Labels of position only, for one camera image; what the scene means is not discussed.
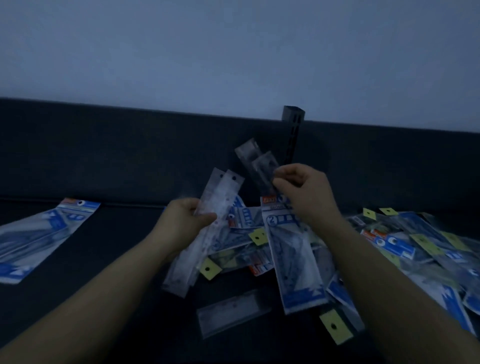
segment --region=forearm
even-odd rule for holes
[[[343,219],[313,230],[331,250],[355,306],[393,362],[468,363],[475,338]]]
[[[148,238],[0,351],[5,363],[78,363],[102,357],[166,259]]]

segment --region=black metal bracket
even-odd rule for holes
[[[297,144],[297,137],[299,135],[300,124],[305,118],[305,111],[296,106],[284,106],[282,113],[282,121],[287,121],[291,124],[290,136],[288,138],[287,152],[285,153],[285,160],[283,164],[290,164],[295,153],[295,145]]]

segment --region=white wall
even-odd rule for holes
[[[0,96],[480,132],[478,0],[3,0]]]

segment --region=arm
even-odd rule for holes
[[[324,173],[292,164],[274,185],[332,252],[362,319],[395,363],[477,363],[480,343],[340,215]]]
[[[196,198],[170,202],[148,236],[0,351],[0,363],[100,362],[152,277],[216,215],[192,216]]]

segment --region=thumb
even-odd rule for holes
[[[273,178],[272,182],[273,185],[290,200],[293,199],[294,195],[297,193],[298,187],[295,187],[283,178]]]
[[[204,227],[210,225],[215,220],[216,220],[216,213],[215,212],[210,212],[208,214],[195,216],[195,221],[196,221],[200,230],[203,229]]]

